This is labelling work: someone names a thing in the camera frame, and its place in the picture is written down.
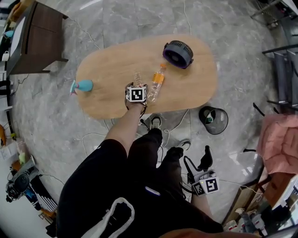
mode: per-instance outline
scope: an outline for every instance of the black fan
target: black fan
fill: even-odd
[[[171,64],[186,69],[193,61],[191,48],[179,40],[173,40],[164,46],[164,58]]]

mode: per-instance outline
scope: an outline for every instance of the marble floor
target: marble floor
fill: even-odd
[[[183,0],[41,0],[68,15],[88,31],[102,49],[149,35],[190,33]],[[253,180],[261,165],[254,153],[262,117],[252,107],[255,102],[265,113],[273,113],[266,99],[275,99],[271,61],[263,50],[276,44],[271,32],[249,15],[255,11],[248,0],[185,0],[185,12],[192,35],[206,42],[216,60],[218,88],[208,102],[224,109],[229,124],[220,135],[210,135],[198,119],[199,108],[190,109],[182,124],[174,130],[166,151],[178,141],[189,138],[187,155],[199,165],[205,145],[213,155],[213,168],[222,180],[245,183]],[[13,98],[13,120],[17,133],[24,138],[38,168],[66,181],[85,159],[82,137],[87,133],[106,134],[103,120],[90,118],[79,107],[69,89],[80,62],[97,50],[88,35],[71,19],[64,21],[64,58],[55,62],[49,74],[30,74]],[[26,75],[11,76],[15,82]],[[163,129],[173,129],[185,111],[164,112]],[[114,120],[105,121],[108,128]],[[138,133],[144,134],[140,126]],[[168,134],[164,135],[164,144]],[[98,146],[103,136],[84,139],[87,154]],[[185,166],[181,162],[183,173]],[[62,184],[51,178],[43,182],[58,201]],[[221,222],[233,202],[238,185],[220,182],[220,192],[208,200],[216,221]]]

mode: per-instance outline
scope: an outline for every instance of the shoe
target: shoe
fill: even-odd
[[[184,151],[187,151],[191,146],[191,142],[188,139],[185,139],[179,143],[176,147],[182,148]]]
[[[155,116],[150,121],[150,130],[153,128],[160,129],[162,127],[162,119],[159,116]]]

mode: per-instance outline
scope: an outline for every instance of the white logo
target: white logo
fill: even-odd
[[[214,183],[215,183],[215,180],[213,180],[212,182],[210,181],[207,182],[209,190],[214,190]]]
[[[159,192],[157,192],[157,191],[155,191],[155,190],[153,190],[153,189],[151,189],[151,188],[148,188],[147,186],[145,187],[145,189],[146,189],[147,191],[149,191],[149,192],[151,192],[151,193],[157,195],[157,196],[160,196],[160,193],[159,193]]]
[[[134,95],[135,99],[139,99],[140,98],[138,95],[135,94],[135,91],[133,91],[132,94]]]

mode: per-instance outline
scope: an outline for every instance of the wire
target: wire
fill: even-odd
[[[106,126],[106,129],[109,131],[107,123],[105,122],[105,120],[103,120],[104,125]]]
[[[171,132],[174,131],[177,127],[179,127],[179,126],[181,125],[181,123],[183,122],[183,119],[185,118],[185,116],[186,116],[186,114],[187,114],[188,111],[189,111],[189,109],[186,110],[186,112],[185,112],[185,114],[183,115],[183,117],[182,117],[180,123],[179,123],[178,125],[176,125],[172,130],[169,131],[168,129],[164,129],[164,133],[169,134],[169,136],[168,136],[168,139],[167,139],[167,143],[163,146],[163,148],[167,146],[167,144],[168,144],[168,142],[169,142],[169,137],[170,137],[170,135],[171,135]]]
[[[141,125],[147,127],[148,131],[150,131],[149,126],[145,123],[144,119],[140,119]]]
[[[100,50],[99,46],[98,46],[97,44],[95,44],[95,42],[94,42],[93,38],[91,37],[91,35],[89,34],[89,32],[85,31],[85,30],[81,27],[81,25],[80,25],[76,20],[71,19],[70,17],[68,17],[68,18],[69,18],[70,20],[74,21],[76,24],[78,24],[79,28],[89,36],[89,38],[90,38],[90,40],[92,41],[93,45],[94,45],[97,49]]]
[[[188,177],[186,173],[181,173],[181,175],[185,175],[186,178]],[[182,182],[183,182],[186,186],[188,186],[188,187],[191,189],[191,186],[189,186],[187,183],[185,183],[185,182],[183,181],[183,179],[182,179]]]
[[[161,149],[162,149],[162,157],[161,157],[161,159],[160,159],[160,162],[162,162],[162,161],[163,161],[163,147],[162,147],[162,145],[160,145],[160,147],[161,147]]]
[[[187,20],[187,23],[188,23],[188,25],[189,25],[189,27],[190,27],[190,35],[192,35],[191,34],[191,25],[190,25],[190,22],[188,21],[188,17],[187,17],[187,14],[186,14],[186,12],[185,12],[185,0],[183,0],[183,4],[184,4],[184,15],[185,15],[185,17],[186,17],[186,20]]]
[[[251,189],[251,188],[249,188],[248,186],[245,186],[245,185],[241,185],[241,184],[238,184],[238,183],[234,183],[234,182],[226,181],[226,180],[222,180],[222,179],[219,179],[219,181],[223,181],[223,182],[227,182],[227,183],[231,183],[231,184],[237,184],[237,185],[239,185],[240,187],[246,187],[246,188],[252,190],[254,193],[256,193],[256,194],[261,194],[261,195],[262,195],[262,193],[260,193],[260,192],[256,192],[256,191],[254,191],[253,189]]]
[[[23,84],[24,83],[24,81],[25,81],[25,79],[27,79],[28,78],[28,76],[29,76],[29,74],[27,74],[27,76],[22,80],[22,82],[20,81],[20,80],[18,80],[18,85],[17,85],[17,88],[16,88],[16,90],[14,91],[14,94],[17,92],[17,90],[18,90],[18,88],[19,88],[19,85],[20,84]]]
[[[8,176],[11,174],[12,171],[16,171],[17,174],[19,174],[19,172],[18,172],[16,169],[12,169],[12,170],[8,173]]]
[[[257,202],[257,203],[258,203],[259,201],[261,201],[262,197],[263,197],[262,194],[259,195],[257,198],[253,199],[253,200],[251,201],[251,203],[254,203],[254,202]]]
[[[85,151],[86,156],[87,156],[87,152],[86,152],[86,148],[85,148],[85,145],[84,145],[84,138],[85,138],[86,136],[88,136],[88,135],[107,136],[107,135],[103,135],[103,134],[99,134],[99,133],[88,133],[88,134],[84,135],[84,136],[82,137],[82,143],[83,143],[83,147],[84,147],[84,151]]]
[[[43,173],[41,173],[40,175],[41,175],[41,176],[50,176],[50,177],[53,177],[53,178],[57,179],[58,181],[60,181],[63,185],[65,185],[65,183],[63,183],[60,179],[56,178],[56,177],[53,176],[53,175],[50,175],[50,174],[43,174]]]

